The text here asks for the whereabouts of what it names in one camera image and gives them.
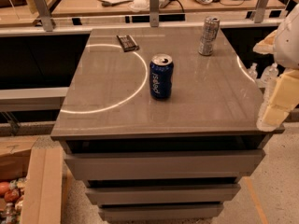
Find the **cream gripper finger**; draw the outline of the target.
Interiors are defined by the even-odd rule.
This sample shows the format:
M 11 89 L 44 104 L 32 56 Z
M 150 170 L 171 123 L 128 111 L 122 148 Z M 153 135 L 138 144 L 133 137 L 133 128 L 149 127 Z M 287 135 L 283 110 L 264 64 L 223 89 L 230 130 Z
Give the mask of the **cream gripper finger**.
M 277 31 L 270 33 L 253 47 L 253 51 L 259 54 L 273 54 L 276 35 Z
M 276 78 L 262 123 L 278 127 L 299 105 L 299 70 L 287 69 Z

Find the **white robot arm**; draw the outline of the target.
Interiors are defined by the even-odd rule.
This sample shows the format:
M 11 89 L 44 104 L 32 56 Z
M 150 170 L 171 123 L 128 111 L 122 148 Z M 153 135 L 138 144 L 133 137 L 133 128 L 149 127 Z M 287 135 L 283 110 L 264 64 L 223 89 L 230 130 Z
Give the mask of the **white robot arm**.
M 259 130 L 271 132 L 299 105 L 299 4 L 253 50 L 273 54 L 274 62 L 285 68 L 266 83 L 256 123 Z

